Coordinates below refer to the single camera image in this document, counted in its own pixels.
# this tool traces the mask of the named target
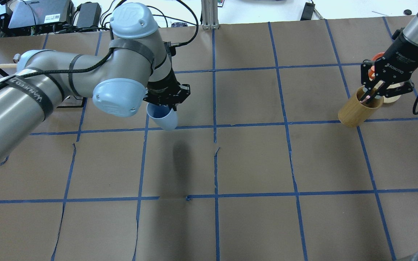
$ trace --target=white cup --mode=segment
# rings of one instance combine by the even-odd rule
[[[157,106],[149,103],[146,106],[148,116],[165,131],[172,131],[179,124],[177,112],[168,106]]]

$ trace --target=wooden cup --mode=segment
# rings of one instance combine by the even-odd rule
[[[360,103],[364,91],[363,86],[355,92],[346,104],[338,111],[338,119],[348,127],[357,127],[368,119],[383,104],[383,99],[373,99],[369,104]]]

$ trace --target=white label sticker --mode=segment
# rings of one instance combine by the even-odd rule
[[[45,16],[45,24],[46,23],[54,23],[54,22],[59,22],[59,19],[61,17],[60,13],[56,13],[56,14],[52,14],[52,15],[47,15]]]

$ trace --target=metal post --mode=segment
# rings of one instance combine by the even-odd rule
[[[219,18],[217,17],[217,0],[201,0],[202,7],[202,28],[219,29]]]

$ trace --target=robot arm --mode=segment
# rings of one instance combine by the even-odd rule
[[[120,117],[136,114],[142,100],[176,110],[189,96],[189,86],[177,81],[169,46],[145,5],[119,6],[111,27],[118,38],[102,59],[33,50],[22,55],[16,74],[0,79],[0,162],[66,96],[93,98],[99,109]]]
[[[373,98],[382,96],[393,97],[413,91],[410,79],[414,70],[418,68],[418,13],[403,29],[393,34],[393,44],[376,61],[364,60],[361,64],[361,81],[365,94],[364,100],[379,81],[383,84],[367,99],[368,104]],[[375,66],[375,79],[370,80],[368,70]],[[399,88],[388,87],[392,84],[403,83]]]

